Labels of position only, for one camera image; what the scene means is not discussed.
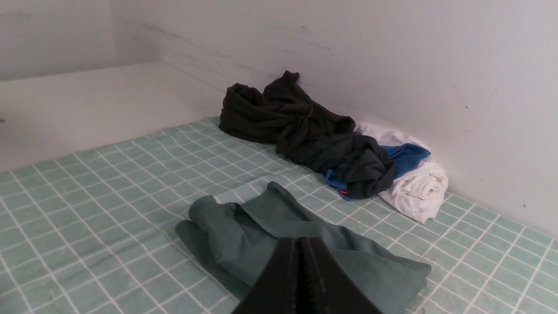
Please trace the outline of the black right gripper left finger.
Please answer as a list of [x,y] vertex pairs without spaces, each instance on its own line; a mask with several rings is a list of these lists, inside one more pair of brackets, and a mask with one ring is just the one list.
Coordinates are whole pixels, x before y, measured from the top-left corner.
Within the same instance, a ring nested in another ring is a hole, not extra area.
[[234,314],[303,314],[306,270],[300,240],[280,238],[271,258]]

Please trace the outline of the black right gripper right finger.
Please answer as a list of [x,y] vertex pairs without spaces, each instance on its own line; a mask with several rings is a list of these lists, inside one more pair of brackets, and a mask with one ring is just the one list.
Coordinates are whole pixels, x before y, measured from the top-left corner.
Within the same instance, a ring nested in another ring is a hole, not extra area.
[[317,237],[301,238],[302,314],[380,314]]

